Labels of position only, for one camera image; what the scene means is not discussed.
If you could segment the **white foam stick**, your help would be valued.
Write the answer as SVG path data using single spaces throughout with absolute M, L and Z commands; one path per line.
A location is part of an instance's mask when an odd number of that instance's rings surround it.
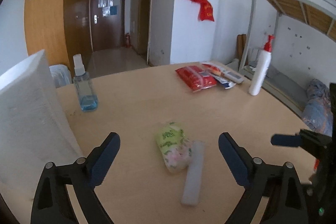
M 205 143 L 194 141 L 193 159 L 187 170 L 185 187 L 181 199 L 183 206 L 197 206 L 202 184 L 202 171 L 205 157 Z

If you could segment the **green white plastic bag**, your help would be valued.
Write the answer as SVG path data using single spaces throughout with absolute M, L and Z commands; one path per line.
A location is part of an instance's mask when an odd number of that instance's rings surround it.
M 187 168 L 193 158 L 193 143 L 176 122 L 170 122 L 156 134 L 155 141 L 170 173 Z

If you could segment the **white lotion pump bottle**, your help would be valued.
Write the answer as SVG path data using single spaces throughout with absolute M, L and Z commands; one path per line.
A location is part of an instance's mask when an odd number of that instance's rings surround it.
M 272 59 L 272 40 L 273 35 L 268 35 L 268 41 L 265 43 L 264 48 L 261 50 L 259 59 L 257 61 L 255 73 L 253 75 L 251 85 L 249 87 L 249 94 L 256 96 L 260 93 L 262 84 L 266 77 L 270 62 Z

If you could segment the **white foam box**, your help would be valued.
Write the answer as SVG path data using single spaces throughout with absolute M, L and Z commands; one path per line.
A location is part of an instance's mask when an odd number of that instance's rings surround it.
M 1 182 L 33 192 L 47 162 L 83 154 L 60 104 L 44 51 L 1 75 Z

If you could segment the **white remote control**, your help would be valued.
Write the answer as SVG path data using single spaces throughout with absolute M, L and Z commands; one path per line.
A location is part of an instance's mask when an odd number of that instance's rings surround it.
M 241 74 L 232 70 L 228 66 L 219 65 L 219 64 L 215 64 L 215 63 L 209 63 L 209 64 L 214 65 L 221 70 L 221 72 L 222 72 L 221 77 L 223 77 L 225 79 L 228 79 L 228 80 L 231 80 L 232 82 L 235 82 L 236 84 L 242 84 L 245 80 L 244 76 L 242 76 Z

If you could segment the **blue white small packet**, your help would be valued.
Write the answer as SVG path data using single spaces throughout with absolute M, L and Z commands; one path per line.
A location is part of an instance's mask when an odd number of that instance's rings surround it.
M 231 89 L 236 85 L 235 82 L 232 82 L 231 80 L 217 76 L 213 73 L 209 72 L 209 75 L 211 75 L 222 87 L 224 87 L 224 89 Z

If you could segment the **red orange small packet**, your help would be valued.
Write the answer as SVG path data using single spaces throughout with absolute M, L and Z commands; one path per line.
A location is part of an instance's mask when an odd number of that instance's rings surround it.
M 222 76 L 222 72 L 218 67 L 211 65 L 211 64 L 205 64 L 205 63 L 202 63 L 202 66 L 205 68 L 206 71 L 208 71 L 212 75 L 216 75 L 219 77 Z

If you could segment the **blue spray bottle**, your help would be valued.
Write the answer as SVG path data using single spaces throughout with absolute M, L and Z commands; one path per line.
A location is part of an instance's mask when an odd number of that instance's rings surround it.
M 84 67 L 81 54 L 74 55 L 73 62 L 75 71 L 73 84 L 80 108 L 83 112 L 95 111 L 98 107 L 98 98 L 94 91 L 91 77 Z

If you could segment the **red snack packet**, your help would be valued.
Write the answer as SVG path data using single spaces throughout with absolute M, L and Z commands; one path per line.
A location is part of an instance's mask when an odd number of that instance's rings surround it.
M 193 91 L 209 89 L 217 85 L 216 79 L 197 65 L 189 65 L 175 71 L 181 80 Z

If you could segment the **light blue covered bin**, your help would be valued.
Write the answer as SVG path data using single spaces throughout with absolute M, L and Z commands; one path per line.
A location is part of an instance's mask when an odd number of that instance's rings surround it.
M 72 84 L 71 73 L 67 66 L 62 64 L 52 65 L 49 69 L 56 88 Z

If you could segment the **metal bunk bed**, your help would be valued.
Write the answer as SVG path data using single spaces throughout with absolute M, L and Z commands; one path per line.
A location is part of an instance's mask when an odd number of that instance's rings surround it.
M 301 116 L 310 81 L 335 81 L 335 0 L 252 0 L 239 53 L 239 71 L 249 79 L 269 35 L 272 60 L 262 86 Z

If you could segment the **red fire extinguisher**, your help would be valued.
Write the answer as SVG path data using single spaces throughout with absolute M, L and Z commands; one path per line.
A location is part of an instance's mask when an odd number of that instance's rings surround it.
M 126 33 L 126 34 L 125 34 L 125 47 L 126 47 L 126 48 L 130 48 L 130 47 L 131 47 L 131 43 L 130 43 L 130 33 Z

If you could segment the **wooden wardrobe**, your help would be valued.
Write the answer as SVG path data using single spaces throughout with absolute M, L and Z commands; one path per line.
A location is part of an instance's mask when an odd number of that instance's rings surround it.
M 89 0 L 25 0 L 27 52 L 45 50 L 50 65 L 74 71 L 73 56 L 87 64 L 91 54 Z

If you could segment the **dark brown entrance door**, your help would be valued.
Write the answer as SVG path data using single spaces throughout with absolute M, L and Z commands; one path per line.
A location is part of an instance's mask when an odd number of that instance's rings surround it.
M 93 51 L 121 48 L 125 44 L 125 0 L 91 0 Z

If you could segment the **brown side door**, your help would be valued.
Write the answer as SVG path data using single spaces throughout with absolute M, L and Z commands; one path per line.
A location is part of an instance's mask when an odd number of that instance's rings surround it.
M 151 8 L 152 0 L 138 0 L 137 50 L 147 65 L 150 64 Z

